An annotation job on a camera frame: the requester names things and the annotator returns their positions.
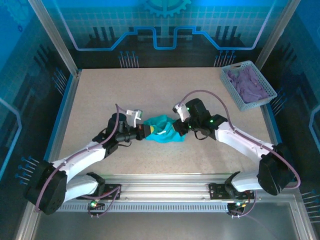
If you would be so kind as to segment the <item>small LED circuit board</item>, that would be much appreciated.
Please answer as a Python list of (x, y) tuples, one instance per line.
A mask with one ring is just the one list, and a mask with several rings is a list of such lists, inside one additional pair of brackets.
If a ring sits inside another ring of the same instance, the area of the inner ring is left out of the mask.
[(229, 211), (243, 211), (246, 207), (245, 202), (232, 202), (227, 204), (227, 209)]
[(103, 210), (104, 208), (105, 208), (105, 204), (103, 202), (100, 202), (99, 199), (93, 199), (88, 205), (88, 209), (90, 211)]

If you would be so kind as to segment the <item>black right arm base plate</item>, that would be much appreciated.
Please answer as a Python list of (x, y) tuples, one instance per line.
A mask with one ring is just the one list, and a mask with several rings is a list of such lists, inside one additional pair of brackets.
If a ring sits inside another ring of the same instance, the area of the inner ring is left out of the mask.
[(210, 183), (208, 185), (211, 200), (253, 200), (253, 191), (237, 191), (232, 185), (224, 183)]

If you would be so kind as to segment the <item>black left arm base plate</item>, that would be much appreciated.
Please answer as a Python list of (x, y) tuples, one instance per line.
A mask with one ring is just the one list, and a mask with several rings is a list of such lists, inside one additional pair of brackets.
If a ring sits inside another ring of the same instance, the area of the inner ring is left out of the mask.
[(116, 200), (120, 199), (121, 195), (121, 184), (107, 183), (104, 186), (99, 186), (96, 191), (89, 195), (79, 196), (77, 200)]

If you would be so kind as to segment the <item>aluminium mounting rail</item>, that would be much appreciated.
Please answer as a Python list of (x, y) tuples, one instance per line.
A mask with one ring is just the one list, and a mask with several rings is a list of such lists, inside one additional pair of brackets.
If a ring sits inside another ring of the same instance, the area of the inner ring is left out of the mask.
[(93, 194), (105, 184), (121, 184), (119, 201), (172, 202), (209, 200), (210, 183), (224, 184), (229, 174), (116, 174), (99, 176), (89, 172), (76, 175), (69, 182), (62, 173), (51, 180), (42, 203), (61, 205), (77, 197)]

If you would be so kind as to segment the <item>purple cloth pile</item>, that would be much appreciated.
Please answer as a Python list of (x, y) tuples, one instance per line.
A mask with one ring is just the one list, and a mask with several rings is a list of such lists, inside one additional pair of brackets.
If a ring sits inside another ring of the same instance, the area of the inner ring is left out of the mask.
[(258, 76), (251, 66), (246, 66), (236, 76), (232, 71), (227, 72), (227, 78), (242, 98), (248, 104), (269, 97), (258, 81)]

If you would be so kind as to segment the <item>teal t-shirt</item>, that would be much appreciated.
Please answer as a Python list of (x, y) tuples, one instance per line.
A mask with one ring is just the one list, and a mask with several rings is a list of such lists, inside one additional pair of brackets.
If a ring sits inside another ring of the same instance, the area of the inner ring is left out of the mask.
[(154, 126), (155, 135), (149, 135), (145, 139), (147, 141), (154, 141), (157, 143), (171, 143), (171, 142), (184, 142), (186, 136), (180, 136), (177, 131), (174, 130), (174, 119), (167, 115), (159, 115), (151, 117), (145, 120), (145, 125)]

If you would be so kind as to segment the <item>aluminium frame post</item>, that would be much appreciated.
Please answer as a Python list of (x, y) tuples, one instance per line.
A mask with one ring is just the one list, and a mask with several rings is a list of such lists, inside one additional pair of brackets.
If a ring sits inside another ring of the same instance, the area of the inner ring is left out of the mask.
[(61, 59), (65, 63), (70, 74), (77, 78), (79, 76), (79, 70), (42, 0), (28, 0), (28, 2), (42, 24), (44, 30), (48, 34)]
[(300, 4), (301, 0), (288, 0), (287, 4), (285, 5), (277, 23), (275, 24), (274, 28), (272, 29), (264, 47), (262, 48), (256, 62), (255, 66), (261, 70), (266, 63), (267, 59), (269, 58), (270, 54), (272, 53), (275, 45), (277, 44), (278, 40), (284, 33), (285, 28), (287, 27), (289, 21), (291, 20), (293, 14), (295, 13), (298, 5)]

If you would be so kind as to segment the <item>light blue plastic basket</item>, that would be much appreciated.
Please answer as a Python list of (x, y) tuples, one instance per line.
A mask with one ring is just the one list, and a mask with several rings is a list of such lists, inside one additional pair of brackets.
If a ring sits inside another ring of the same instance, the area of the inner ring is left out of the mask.
[[(237, 76), (239, 71), (244, 69), (247, 66), (251, 66), (254, 72), (257, 74), (258, 82), (262, 85), (264, 90), (267, 92), (268, 98), (261, 99), (256, 102), (244, 103), (241, 96), (238, 94), (237, 90), (233, 87), (232, 83), (228, 80), (228, 76), (227, 76), (228, 71), (232, 71)], [(225, 88), (227, 89), (228, 93), (230, 94), (231, 98), (233, 99), (234, 103), (237, 105), (240, 111), (245, 111), (248, 109), (252, 109), (252, 108), (256, 108), (256, 107), (268, 104), (271, 100), (277, 97), (276, 91), (269, 84), (269, 82), (262, 75), (262, 73), (258, 70), (255, 64), (250, 60), (234, 63), (231, 65), (222, 67), (221, 73), (220, 73), (220, 80), (225, 86)]]

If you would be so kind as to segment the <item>aluminium table side rail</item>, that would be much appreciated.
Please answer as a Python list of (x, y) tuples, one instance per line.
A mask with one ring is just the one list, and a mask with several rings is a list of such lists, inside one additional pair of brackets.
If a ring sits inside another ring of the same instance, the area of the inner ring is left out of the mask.
[(72, 75), (69, 77), (43, 157), (45, 162), (50, 163), (59, 159), (79, 80), (80, 74), (77, 77)]
[[(282, 155), (282, 152), (280, 152), (280, 150), (285, 151), (285, 153), (289, 153), (289, 152), (287, 152), (288, 149), (286, 148), (286, 146), (282, 144), (283, 141), (282, 141), (282, 138), (281, 138), (281, 135), (280, 135), (280, 132), (279, 132), (276, 120), (275, 120), (275, 116), (272, 112), (271, 106), (269, 104), (265, 104), (265, 105), (262, 105), (260, 108), (261, 108), (261, 112), (262, 112), (262, 115), (263, 115), (263, 118), (264, 118), (264, 121), (266, 124), (266, 128), (267, 128), (267, 131), (269, 134), (270, 141), (272, 143), (271, 149), (275, 148), (279, 144), (279, 146), (278, 146), (279, 149), (278, 148), (273, 149), (274, 152), (277, 152), (279, 155)], [(271, 157), (270, 160), (272, 159), (275, 161), (274, 167), (276, 167), (276, 165), (281, 168), (287, 167), (272, 152), (268, 153), (267, 156)], [(292, 173), (292, 171), (289, 168), (288, 168), (288, 171), (290, 171), (290, 172), (287, 172), (287, 173), (289, 174), (290, 177), (292, 177), (290, 182), (291, 183), (295, 182), (296, 181), (295, 175)]]

